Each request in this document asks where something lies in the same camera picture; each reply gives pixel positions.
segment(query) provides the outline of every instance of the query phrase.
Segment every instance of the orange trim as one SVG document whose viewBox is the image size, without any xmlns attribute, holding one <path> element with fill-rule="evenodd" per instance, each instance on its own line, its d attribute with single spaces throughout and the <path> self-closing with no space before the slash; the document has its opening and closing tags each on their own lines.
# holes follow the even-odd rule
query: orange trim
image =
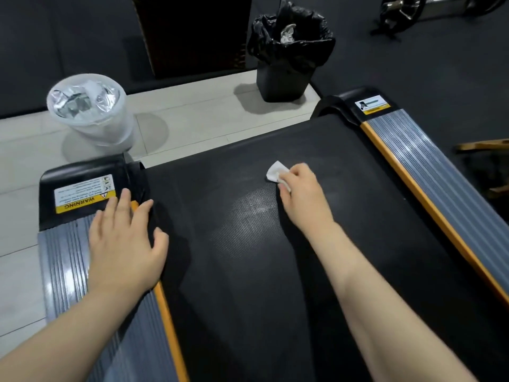
<svg viewBox="0 0 509 382">
<path fill-rule="evenodd" d="M 136 201 L 131 201 L 132 211 L 134 212 L 135 210 L 137 210 L 137 208 L 138 203 Z M 169 351 L 172 354 L 173 363 L 175 365 L 175 371 L 177 372 L 177 377 L 179 379 L 179 382 L 189 382 L 189 376 L 187 374 L 186 365 L 184 363 L 184 358 L 182 357 L 182 352 L 180 350 L 177 333 L 175 332 L 175 327 L 173 326 L 172 316 L 169 313 L 168 302 L 166 301 L 166 296 L 164 296 L 161 280 L 159 280 L 156 286 L 154 287 L 154 294 L 156 296 L 159 312 L 161 313 L 161 320 L 164 326 L 164 331 L 166 332 L 166 339 L 168 340 Z"/>
<path fill-rule="evenodd" d="M 438 210 L 436 205 L 428 198 L 423 192 L 417 182 L 407 172 L 404 166 L 398 161 L 396 156 L 391 150 L 385 145 L 383 140 L 380 139 L 378 134 L 375 133 L 373 128 L 368 122 L 364 122 L 360 125 L 360 128 L 366 133 L 371 142 L 375 144 L 377 149 L 383 154 L 385 159 L 390 163 L 392 168 L 398 173 L 399 177 L 403 180 L 405 185 L 409 187 L 414 196 L 417 197 L 424 209 L 429 215 L 435 220 L 441 230 L 454 244 L 454 246 L 460 251 L 461 255 L 470 263 L 471 266 L 477 271 L 477 273 L 488 282 L 493 290 L 509 305 L 509 296 L 504 292 L 500 284 L 493 278 L 491 273 L 484 267 L 480 260 L 475 256 L 474 252 L 468 247 L 463 241 L 458 232 L 455 231 L 453 226 L 447 221 L 444 215 Z"/>
</svg>

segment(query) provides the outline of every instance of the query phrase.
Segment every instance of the hand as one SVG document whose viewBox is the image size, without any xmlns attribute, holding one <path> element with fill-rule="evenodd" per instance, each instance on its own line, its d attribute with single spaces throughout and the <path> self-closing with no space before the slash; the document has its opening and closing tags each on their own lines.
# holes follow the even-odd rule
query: hand
<svg viewBox="0 0 509 382">
<path fill-rule="evenodd" d="M 279 177 L 292 190 L 290 194 L 283 184 L 278 185 L 284 210 L 308 239 L 315 231 L 334 223 L 322 187 L 307 164 L 299 163 Z"/>
<path fill-rule="evenodd" d="M 169 237 L 156 228 L 150 246 L 147 224 L 153 204 L 145 201 L 131 218 L 131 192 L 124 189 L 120 200 L 110 198 L 106 209 L 97 212 L 89 232 L 89 292 L 127 292 L 137 302 L 157 283 Z"/>
</svg>

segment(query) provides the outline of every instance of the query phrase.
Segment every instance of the left hand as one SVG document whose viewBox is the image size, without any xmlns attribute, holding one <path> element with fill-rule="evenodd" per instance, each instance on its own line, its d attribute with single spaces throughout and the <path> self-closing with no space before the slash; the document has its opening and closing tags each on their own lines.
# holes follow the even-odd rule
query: left hand
<svg viewBox="0 0 509 382">
<path fill-rule="evenodd" d="M 156 228 L 150 246 L 147 225 L 154 202 L 145 201 L 131 218 L 131 192 L 112 197 L 90 225 L 89 292 L 127 292 L 136 301 L 159 280 L 169 237 Z"/>
</svg>

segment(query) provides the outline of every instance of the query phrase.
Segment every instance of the gray ribbed side rail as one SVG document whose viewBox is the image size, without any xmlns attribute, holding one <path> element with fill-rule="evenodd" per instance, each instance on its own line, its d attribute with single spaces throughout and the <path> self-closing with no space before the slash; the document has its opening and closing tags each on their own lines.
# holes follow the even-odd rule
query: gray ribbed side rail
<svg viewBox="0 0 509 382">
<path fill-rule="evenodd" d="M 92 218 L 81 218 L 38 235 L 48 321 L 86 293 Z M 178 382 L 178 377 L 155 295 L 149 292 L 113 335 L 88 381 L 152 380 Z"/>
<path fill-rule="evenodd" d="M 509 227 L 404 111 L 367 122 L 509 295 Z"/>
</svg>

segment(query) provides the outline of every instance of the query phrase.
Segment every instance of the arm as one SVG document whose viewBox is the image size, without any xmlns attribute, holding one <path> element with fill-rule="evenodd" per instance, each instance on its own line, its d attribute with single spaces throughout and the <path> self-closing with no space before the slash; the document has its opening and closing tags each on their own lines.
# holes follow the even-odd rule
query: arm
<svg viewBox="0 0 509 382">
<path fill-rule="evenodd" d="M 279 185 L 284 209 L 324 266 L 372 378 L 476 381 L 334 222 L 309 167 L 293 166 L 280 178 L 292 189 Z"/>
<path fill-rule="evenodd" d="M 152 200 L 131 219 L 131 194 L 111 198 L 90 226 L 88 293 L 67 312 L 0 360 L 0 379 L 9 381 L 85 380 L 111 336 L 158 281 L 168 251 L 168 235 L 147 233 Z"/>
</svg>

